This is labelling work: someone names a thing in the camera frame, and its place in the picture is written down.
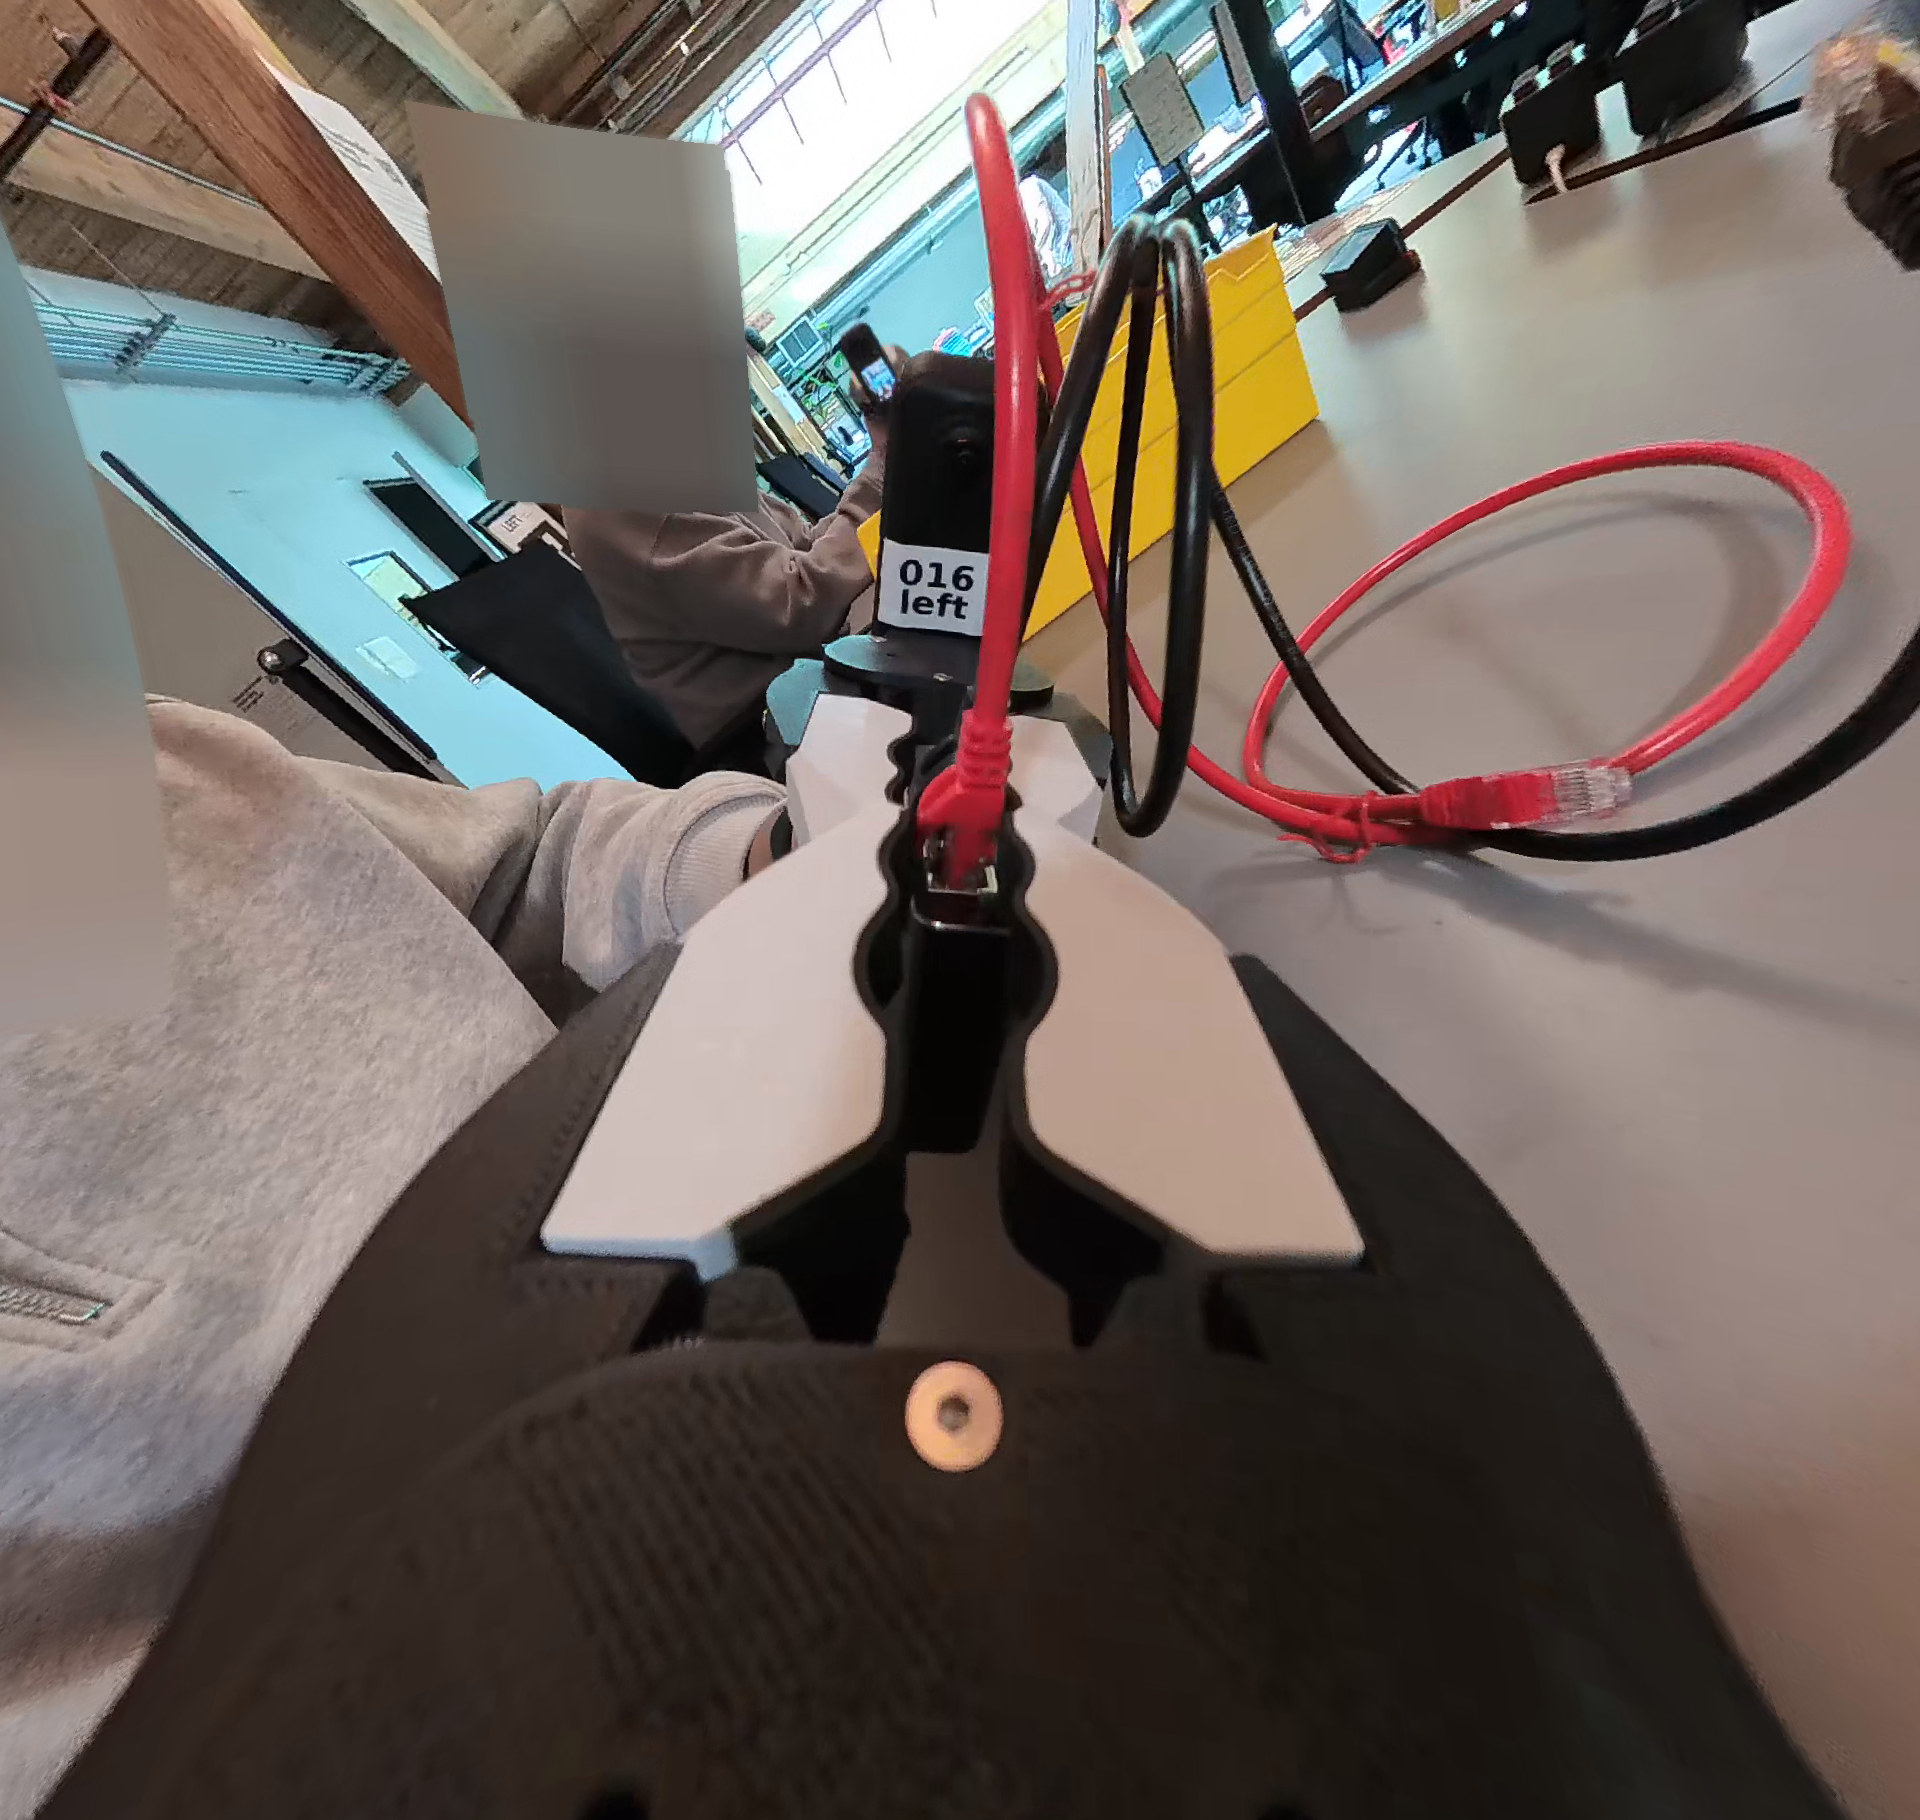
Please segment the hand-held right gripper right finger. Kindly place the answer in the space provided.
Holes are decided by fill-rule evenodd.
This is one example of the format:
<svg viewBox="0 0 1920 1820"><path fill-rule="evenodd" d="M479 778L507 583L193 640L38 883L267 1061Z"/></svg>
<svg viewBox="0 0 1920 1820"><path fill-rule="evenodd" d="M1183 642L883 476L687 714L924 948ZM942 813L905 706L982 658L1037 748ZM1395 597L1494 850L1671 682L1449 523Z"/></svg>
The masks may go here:
<svg viewBox="0 0 1920 1820"><path fill-rule="evenodd" d="M1019 935L1037 951L1013 1039L1009 1239L1091 1345L1127 1292L1239 1270L1350 1272L1364 1239L1214 932L1151 879L1042 815Z"/></svg>

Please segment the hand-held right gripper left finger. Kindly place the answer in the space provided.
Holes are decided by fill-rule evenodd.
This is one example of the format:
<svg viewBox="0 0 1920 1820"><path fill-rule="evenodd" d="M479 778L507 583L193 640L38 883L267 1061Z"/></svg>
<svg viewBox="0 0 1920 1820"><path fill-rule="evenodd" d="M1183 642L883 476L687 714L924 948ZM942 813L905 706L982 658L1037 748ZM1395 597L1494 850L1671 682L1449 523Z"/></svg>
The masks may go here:
<svg viewBox="0 0 1920 1820"><path fill-rule="evenodd" d="M779 1276L814 1337L870 1343L905 1239L904 1072L856 973L896 908L895 815L854 815L680 945L540 1224L555 1256Z"/></svg>

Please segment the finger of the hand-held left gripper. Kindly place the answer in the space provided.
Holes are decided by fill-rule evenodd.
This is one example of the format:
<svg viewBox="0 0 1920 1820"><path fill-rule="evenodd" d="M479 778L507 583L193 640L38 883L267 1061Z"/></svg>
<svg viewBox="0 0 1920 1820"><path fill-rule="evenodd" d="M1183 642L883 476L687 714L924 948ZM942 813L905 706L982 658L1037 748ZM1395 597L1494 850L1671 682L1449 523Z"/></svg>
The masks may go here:
<svg viewBox="0 0 1920 1820"><path fill-rule="evenodd" d="M1069 723L1045 714L1013 718L1009 786L1023 810L1096 845L1106 779Z"/></svg>
<svg viewBox="0 0 1920 1820"><path fill-rule="evenodd" d="M909 712L851 693L819 696L786 759L791 845L804 847L878 805L896 810L899 741L909 744Z"/></svg>

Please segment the black ethernet adapter box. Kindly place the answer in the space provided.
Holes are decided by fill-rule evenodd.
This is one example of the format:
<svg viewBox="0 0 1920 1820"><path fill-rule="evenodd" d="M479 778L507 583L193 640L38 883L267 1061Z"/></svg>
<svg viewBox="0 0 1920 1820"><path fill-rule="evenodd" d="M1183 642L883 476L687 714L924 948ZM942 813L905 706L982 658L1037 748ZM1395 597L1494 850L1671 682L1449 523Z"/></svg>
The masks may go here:
<svg viewBox="0 0 1920 1820"><path fill-rule="evenodd" d="M961 883L929 874L902 935L908 1154L976 1145L1013 1024L1019 936L995 862Z"/></svg>

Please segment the large yellow plastic bin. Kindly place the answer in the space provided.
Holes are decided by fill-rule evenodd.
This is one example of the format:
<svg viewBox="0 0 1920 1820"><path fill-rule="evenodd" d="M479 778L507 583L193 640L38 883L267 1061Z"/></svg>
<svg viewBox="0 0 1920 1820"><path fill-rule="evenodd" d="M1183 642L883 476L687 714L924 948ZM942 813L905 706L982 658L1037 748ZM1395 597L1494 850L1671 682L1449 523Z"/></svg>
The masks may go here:
<svg viewBox="0 0 1920 1820"><path fill-rule="evenodd" d="M1317 396L1297 340L1297 318L1283 273L1274 229L1259 230L1208 260L1215 386L1214 467L1223 485L1233 485L1251 465L1318 418ZM1124 311L1081 448L1091 512L1099 518L1103 538L1111 532L1125 357L1127 324ZM1134 472L1132 558L1138 558L1172 530L1175 442L1173 386L1163 324L1156 322ZM1069 503L1043 567L1025 636L1033 640L1070 605L1087 597L1090 584L1087 561Z"/></svg>

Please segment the person's left forearm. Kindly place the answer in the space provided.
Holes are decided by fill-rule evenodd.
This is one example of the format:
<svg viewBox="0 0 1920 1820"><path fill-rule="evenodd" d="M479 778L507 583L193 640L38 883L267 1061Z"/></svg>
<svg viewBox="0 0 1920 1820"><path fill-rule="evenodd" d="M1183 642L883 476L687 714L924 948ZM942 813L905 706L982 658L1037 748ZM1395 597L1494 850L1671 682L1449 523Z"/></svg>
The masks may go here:
<svg viewBox="0 0 1920 1820"><path fill-rule="evenodd" d="M783 813L777 782L735 772L678 787L578 779L540 793L498 944L603 992L761 871Z"/></svg>

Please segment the black desk device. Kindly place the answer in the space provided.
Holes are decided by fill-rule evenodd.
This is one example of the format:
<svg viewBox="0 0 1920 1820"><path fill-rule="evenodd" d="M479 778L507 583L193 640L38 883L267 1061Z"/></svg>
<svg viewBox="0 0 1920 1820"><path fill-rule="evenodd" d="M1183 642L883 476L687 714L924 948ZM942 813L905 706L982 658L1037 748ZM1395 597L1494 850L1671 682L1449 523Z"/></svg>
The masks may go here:
<svg viewBox="0 0 1920 1820"><path fill-rule="evenodd" d="M1637 138L1657 138L1731 86L1745 22L1745 0L1648 0L1614 56Z"/></svg>
<svg viewBox="0 0 1920 1820"><path fill-rule="evenodd" d="M1518 182L1529 191L1600 147L1596 97L1605 84L1589 44L1569 39L1511 81L1501 105L1501 135Z"/></svg>

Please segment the black office chair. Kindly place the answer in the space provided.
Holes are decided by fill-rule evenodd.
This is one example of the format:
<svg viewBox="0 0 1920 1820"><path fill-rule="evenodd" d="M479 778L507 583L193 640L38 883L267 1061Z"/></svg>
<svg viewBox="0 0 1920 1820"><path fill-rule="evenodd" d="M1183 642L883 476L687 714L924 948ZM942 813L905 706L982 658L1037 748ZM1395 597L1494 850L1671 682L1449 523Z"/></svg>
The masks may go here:
<svg viewBox="0 0 1920 1820"><path fill-rule="evenodd" d="M585 575L554 544L527 540L401 605L635 779L672 786L696 774L685 734L642 692Z"/></svg>

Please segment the tall leaning wooden board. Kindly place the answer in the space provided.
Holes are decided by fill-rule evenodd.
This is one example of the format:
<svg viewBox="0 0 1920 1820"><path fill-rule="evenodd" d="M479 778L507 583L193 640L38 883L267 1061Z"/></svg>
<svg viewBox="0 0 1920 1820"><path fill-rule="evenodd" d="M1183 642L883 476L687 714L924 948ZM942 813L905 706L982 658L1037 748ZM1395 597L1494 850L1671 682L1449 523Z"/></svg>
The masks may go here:
<svg viewBox="0 0 1920 1820"><path fill-rule="evenodd" d="M1112 233L1108 80L1100 61L1103 0L1067 0L1067 175L1070 273L1091 274Z"/></svg>

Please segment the person's grey hoodie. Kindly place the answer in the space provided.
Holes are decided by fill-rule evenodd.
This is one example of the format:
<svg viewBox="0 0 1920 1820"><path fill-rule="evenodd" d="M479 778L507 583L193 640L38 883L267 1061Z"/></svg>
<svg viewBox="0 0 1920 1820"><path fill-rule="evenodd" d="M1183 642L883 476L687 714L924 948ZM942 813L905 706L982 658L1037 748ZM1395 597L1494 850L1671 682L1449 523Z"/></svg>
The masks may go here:
<svg viewBox="0 0 1920 1820"><path fill-rule="evenodd" d="M148 720L172 996L4 1044L4 1816L125 1688L305 1322L566 973L497 936L554 786Z"/></svg>

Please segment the small black box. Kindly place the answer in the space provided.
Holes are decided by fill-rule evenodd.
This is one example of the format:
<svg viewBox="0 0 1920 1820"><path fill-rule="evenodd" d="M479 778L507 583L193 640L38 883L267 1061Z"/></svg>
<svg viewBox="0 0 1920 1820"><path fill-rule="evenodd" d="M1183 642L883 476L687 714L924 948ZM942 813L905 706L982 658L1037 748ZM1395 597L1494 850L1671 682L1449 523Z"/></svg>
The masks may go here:
<svg viewBox="0 0 1920 1820"><path fill-rule="evenodd" d="M1335 309L1352 315L1376 304L1420 270L1422 262L1410 247L1405 227L1384 215L1363 221L1333 247L1318 277Z"/></svg>

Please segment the black steel pillar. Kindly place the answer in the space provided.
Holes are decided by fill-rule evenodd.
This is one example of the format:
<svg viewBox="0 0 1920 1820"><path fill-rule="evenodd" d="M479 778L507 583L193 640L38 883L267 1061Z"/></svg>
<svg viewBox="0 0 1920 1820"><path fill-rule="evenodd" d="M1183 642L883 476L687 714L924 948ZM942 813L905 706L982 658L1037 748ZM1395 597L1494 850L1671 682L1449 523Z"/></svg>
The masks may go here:
<svg viewBox="0 0 1920 1820"><path fill-rule="evenodd" d="M1274 39L1265 0L1221 0L1221 3L1240 39L1246 70L1265 114L1279 173L1274 187L1287 193L1299 224L1318 221L1331 215L1335 193L1313 152L1310 124L1303 117L1284 54Z"/></svg>

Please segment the white paper notice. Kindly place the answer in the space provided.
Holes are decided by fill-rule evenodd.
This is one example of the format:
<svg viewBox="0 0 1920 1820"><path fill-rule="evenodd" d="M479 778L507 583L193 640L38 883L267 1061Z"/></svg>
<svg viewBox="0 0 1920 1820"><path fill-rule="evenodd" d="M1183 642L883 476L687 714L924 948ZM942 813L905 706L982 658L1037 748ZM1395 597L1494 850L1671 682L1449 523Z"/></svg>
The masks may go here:
<svg viewBox="0 0 1920 1820"><path fill-rule="evenodd" d="M428 208L396 158L353 113L300 80L277 72L284 91L305 113L332 156L370 199L418 264L440 278Z"/></svg>

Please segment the dark blurry object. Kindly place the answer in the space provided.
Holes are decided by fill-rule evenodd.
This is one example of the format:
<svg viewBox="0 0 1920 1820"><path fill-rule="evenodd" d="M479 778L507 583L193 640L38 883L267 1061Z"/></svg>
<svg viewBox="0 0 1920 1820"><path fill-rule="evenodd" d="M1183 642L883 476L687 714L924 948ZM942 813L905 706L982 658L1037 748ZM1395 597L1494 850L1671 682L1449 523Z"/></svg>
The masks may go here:
<svg viewBox="0 0 1920 1820"><path fill-rule="evenodd" d="M1917 270L1916 44L1879 26L1836 33L1810 56L1804 105L1849 213L1900 268Z"/></svg>

